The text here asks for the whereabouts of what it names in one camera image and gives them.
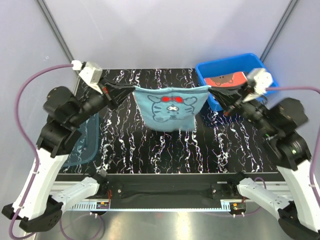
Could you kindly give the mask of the brown towel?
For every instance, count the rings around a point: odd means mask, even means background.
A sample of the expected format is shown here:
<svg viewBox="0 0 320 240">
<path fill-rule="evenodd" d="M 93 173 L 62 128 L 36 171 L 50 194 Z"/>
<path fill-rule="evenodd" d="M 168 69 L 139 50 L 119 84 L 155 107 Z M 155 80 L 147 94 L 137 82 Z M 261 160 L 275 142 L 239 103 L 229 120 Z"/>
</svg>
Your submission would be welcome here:
<svg viewBox="0 0 320 240">
<path fill-rule="evenodd" d="M 242 71 L 229 73 L 225 75 L 206 77 L 204 79 L 207 85 L 218 88 L 233 88 L 241 86 L 247 82 L 247 78 Z"/>
</svg>

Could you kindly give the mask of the light blue patterned towel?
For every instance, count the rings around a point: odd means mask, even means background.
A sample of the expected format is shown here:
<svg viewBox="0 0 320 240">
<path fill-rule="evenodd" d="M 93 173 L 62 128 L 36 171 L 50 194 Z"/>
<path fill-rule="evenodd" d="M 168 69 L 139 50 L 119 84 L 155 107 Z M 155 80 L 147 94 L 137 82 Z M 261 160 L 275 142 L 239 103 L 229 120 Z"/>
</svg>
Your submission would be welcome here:
<svg viewBox="0 0 320 240">
<path fill-rule="evenodd" d="M 206 103 L 209 86 L 192 88 L 135 87 L 134 100 L 145 125 L 155 131 L 194 131 L 196 115 Z"/>
</svg>

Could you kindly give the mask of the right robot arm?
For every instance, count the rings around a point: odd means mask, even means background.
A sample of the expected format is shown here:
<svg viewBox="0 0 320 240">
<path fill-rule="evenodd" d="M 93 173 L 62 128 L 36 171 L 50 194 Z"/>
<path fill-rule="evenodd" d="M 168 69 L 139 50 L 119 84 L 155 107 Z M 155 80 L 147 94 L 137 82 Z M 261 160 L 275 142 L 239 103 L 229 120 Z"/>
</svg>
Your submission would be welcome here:
<svg viewBox="0 0 320 240">
<path fill-rule="evenodd" d="M 259 186 L 243 172 L 230 178 L 222 189 L 232 198 L 250 199 L 268 211 L 292 239 L 318 240 L 320 200 L 314 193 L 317 183 L 310 179 L 312 156 L 306 141 L 296 132 L 308 121 L 304 107 L 299 100 L 287 97 L 268 109 L 256 99 L 245 100 L 253 91 L 248 86 L 209 88 L 226 116 L 237 113 L 266 136 L 264 148 L 284 178 L 292 200 Z"/>
</svg>

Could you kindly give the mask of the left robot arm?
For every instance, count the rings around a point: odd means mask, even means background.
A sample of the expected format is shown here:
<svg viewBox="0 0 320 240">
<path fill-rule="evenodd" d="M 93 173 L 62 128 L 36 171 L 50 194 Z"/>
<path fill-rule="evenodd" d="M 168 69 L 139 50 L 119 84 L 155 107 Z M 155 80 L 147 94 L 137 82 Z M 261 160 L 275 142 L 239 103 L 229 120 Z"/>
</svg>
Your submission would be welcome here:
<svg viewBox="0 0 320 240">
<path fill-rule="evenodd" d="M 79 127 L 105 107 L 115 110 L 135 90 L 132 85 L 120 85 L 108 80 L 97 85 L 79 100 L 65 86 L 52 89 L 43 105 L 48 114 L 36 144 L 33 169 L 14 203 L 5 205 L 1 213 L 12 222 L 19 220 L 19 227 L 26 233 L 51 230 L 63 213 L 80 201 L 103 198 L 109 193 L 106 173 L 100 171 L 85 177 L 59 193 L 50 191 L 56 177 L 81 137 Z"/>
</svg>

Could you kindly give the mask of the clear teal plastic bin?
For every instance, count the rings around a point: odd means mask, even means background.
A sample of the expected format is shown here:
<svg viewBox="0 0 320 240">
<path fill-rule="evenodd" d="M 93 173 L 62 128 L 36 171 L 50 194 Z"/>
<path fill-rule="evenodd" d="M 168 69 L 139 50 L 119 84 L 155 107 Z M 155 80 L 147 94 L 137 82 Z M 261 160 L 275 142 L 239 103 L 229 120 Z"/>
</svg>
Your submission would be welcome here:
<svg viewBox="0 0 320 240">
<path fill-rule="evenodd" d="M 96 113 L 79 126 L 81 136 L 63 164 L 63 168 L 87 164 L 94 159 L 98 152 L 99 125 L 99 114 Z"/>
</svg>

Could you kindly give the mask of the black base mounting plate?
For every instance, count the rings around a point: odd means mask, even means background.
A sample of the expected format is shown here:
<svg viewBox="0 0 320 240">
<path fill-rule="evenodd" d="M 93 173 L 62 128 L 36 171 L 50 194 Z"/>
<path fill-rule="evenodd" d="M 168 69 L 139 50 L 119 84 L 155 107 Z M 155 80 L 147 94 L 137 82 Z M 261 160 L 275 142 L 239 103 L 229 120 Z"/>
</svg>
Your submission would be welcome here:
<svg viewBox="0 0 320 240">
<path fill-rule="evenodd" d="M 223 199 L 239 199 L 243 173 L 108 174 L 90 199 L 110 199 L 111 209 L 213 209 Z"/>
</svg>

